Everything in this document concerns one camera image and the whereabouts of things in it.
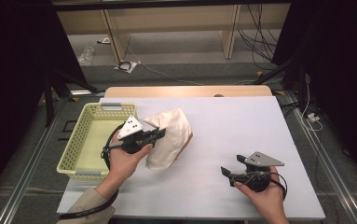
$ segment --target white cloth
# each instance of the white cloth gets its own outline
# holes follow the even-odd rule
[[[180,108],[160,112],[144,119],[144,122],[161,130],[166,129],[164,137],[157,140],[146,158],[149,169],[169,168],[184,150],[192,137],[192,129]]]

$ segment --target black cable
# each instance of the black cable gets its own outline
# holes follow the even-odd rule
[[[264,43],[266,43],[266,45],[268,46],[268,49],[272,52],[272,50],[271,50],[270,46],[268,45],[268,42],[266,41],[265,37],[263,36],[263,32],[262,32],[262,22],[261,22],[261,18],[262,18],[263,5],[262,5],[262,4],[258,4],[258,5],[257,5],[256,12],[259,11],[259,16],[258,16],[258,20],[257,20],[258,23],[256,23],[256,20],[255,20],[255,18],[254,18],[254,14],[253,14],[253,12],[251,11],[250,6],[247,5],[247,7],[248,7],[248,10],[249,10],[249,12],[250,12],[250,14],[251,14],[251,17],[252,17],[253,21],[254,21],[254,25],[256,26],[256,29],[257,29],[255,39],[256,39],[256,37],[257,37],[257,34],[260,34],[260,36],[261,36],[261,38],[262,38],[262,41],[263,41]]]
[[[83,212],[67,213],[67,214],[60,215],[60,220],[87,217],[87,216],[96,214],[98,212],[101,212],[102,210],[111,206],[111,204],[117,198],[118,193],[119,193],[119,189],[117,190],[117,192],[115,192],[115,194],[106,203],[103,203],[102,205],[100,205],[98,207],[91,208],[91,209],[83,211]]]
[[[255,47],[253,44],[250,43],[250,41],[248,40],[251,39],[252,41],[254,42],[260,42],[262,43],[261,41],[259,40],[256,40],[256,39],[253,39],[253,38],[250,38],[248,35],[246,35],[243,31],[241,30],[238,30],[240,36],[241,36],[241,39],[244,41],[244,43],[251,48],[251,50],[254,52],[256,52],[257,54],[259,54],[260,56],[262,56],[264,59],[268,60],[268,61],[271,61],[271,58],[269,58],[266,54],[264,54],[261,50],[259,50],[257,47]]]
[[[294,102],[294,103],[290,103],[290,104],[287,104],[287,105],[280,105],[280,108],[283,109],[287,106],[298,106],[298,102]]]
[[[278,43],[278,40],[274,37],[274,35],[270,32],[269,29],[268,29],[268,33],[270,34],[271,38],[273,38],[273,40],[274,40],[276,43]]]
[[[106,145],[103,148],[102,158],[105,160],[105,163],[106,163],[106,165],[108,167],[108,170],[111,169],[110,165],[109,165],[109,155],[108,155],[109,154],[109,143],[111,142],[111,140],[114,137],[114,135],[117,132],[117,130],[120,130],[123,127],[123,125],[124,125],[124,123],[119,125],[116,129],[114,129],[114,131],[111,133],[111,135],[109,135],[108,140],[106,141]],[[111,206],[111,204],[117,198],[118,194],[119,194],[119,189],[117,190],[117,192],[114,193],[114,195],[106,203],[103,203],[100,206],[97,206],[95,208],[91,208],[91,209],[86,210],[86,211],[62,214],[62,215],[60,215],[60,220],[87,217],[87,216],[96,214],[98,212],[101,212],[102,210],[104,210],[107,207]]]
[[[285,188],[283,187],[283,185],[278,182],[278,181],[275,181],[273,179],[270,179],[271,182],[273,182],[274,184],[278,185],[280,188],[282,188],[282,196],[283,196],[283,199],[285,200],[285,197],[286,195],[288,194],[288,184],[286,183],[286,180],[285,178],[283,178],[282,175],[278,174],[278,173],[270,173],[271,175],[278,175],[282,180],[283,180],[283,183],[285,185]]]
[[[294,111],[296,109],[296,107],[292,107],[288,110],[288,112],[286,112],[284,115],[283,115],[283,118],[286,119],[288,118],[288,115],[291,114],[292,111]]]
[[[271,48],[270,48],[268,42],[266,41],[265,37],[263,36],[262,30],[261,30],[261,18],[262,18],[262,11],[263,11],[262,4],[258,4],[258,5],[257,5],[257,9],[256,9],[256,13],[258,14],[258,20],[257,20],[257,22],[256,22],[256,19],[255,19],[255,17],[254,17],[253,12],[251,11],[250,6],[247,5],[247,7],[248,7],[248,10],[249,10],[249,12],[250,12],[250,14],[251,14],[251,17],[252,17],[253,21],[254,21],[254,25],[255,25],[255,27],[256,27],[256,34],[255,34],[255,38],[253,39],[254,43],[253,43],[252,45],[250,45],[249,43],[247,43],[248,40],[245,39],[245,38],[243,37],[243,35],[241,35],[241,38],[244,40],[244,42],[245,42],[250,48],[252,48],[252,58],[253,58],[254,64],[255,64],[257,67],[259,67],[260,69],[273,70],[273,69],[271,69],[271,68],[265,68],[265,67],[260,66],[260,65],[257,64],[257,63],[255,62],[255,60],[254,60],[254,53],[256,52],[256,53],[258,53],[260,56],[262,56],[264,59],[266,59],[266,60],[268,60],[269,62],[271,62],[271,56],[269,55],[268,50],[271,51],[271,52],[272,52],[272,50],[271,50]],[[258,36],[258,35],[261,36],[261,39],[262,39],[262,41],[260,41],[260,43],[262,43],[261,47],[263,46],[263,47],[265,48],[267,55],[264,54],[263,52],[261,52],[261,50],[259,50],[259,49],[257,49],[257,48],[255,47],[255,43],[258,42],[258,40],[257,40],[257,36]]]
[[[244,35],[246,39],[250,39],[250,40],[252,40],[252,41],[255,41],[255,42],[261,43],[261,44],[264,44],[264,43],[265,43],[265,42],[263,42],[263,41],[255,40],[255,39],[251,38],[250,36],[246,35],[242,30],[238,30],[238,31],[239,31],[239,32],[242,32],[242,35]]]

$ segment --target hand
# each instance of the hand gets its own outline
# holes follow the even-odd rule
[[[117,139],[118,133],[119,132],[114,135],[112,142],[119,141]],[[138,162],[149,153],[152,147],[152,144],[148,144],[134,154],[129,154],[122,148],[111,149],[109,152],[109,174],[96,190],[104,196],[104,198],[111,198],[123,182],[134,174]]]
[[[274,166],[270,167],[271,173],[277,174],[277,169]],[[278,175],[270,174],[270,177],[280,183]],[[256,207],[257,212],[270,224],[272,223],[289,223],[283,211],[282,189],[274,183],[261,192],[254,192],[246,185],[236,182],[236,188],[244,193]]]

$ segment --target gray sleeve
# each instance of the gray sleeve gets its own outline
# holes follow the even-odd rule
[[[79,197],[79,199],[71,206],[68,213],[82,212],[95,208],[97,206],[106,203],[107,200],[99,194],[94,188],[88,188],[86,191]],[[108,208],[98,212],[96,214],[75,218],[75,219],[66,219],[60,220],[58,224],[71,224],[71,223],[108,223],[109,219],[114,215],[115,208],[109,206]]]

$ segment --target basket handle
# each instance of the basket handle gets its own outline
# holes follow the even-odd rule
[[[121,103],[102,103],[103,110],[122,110]]]

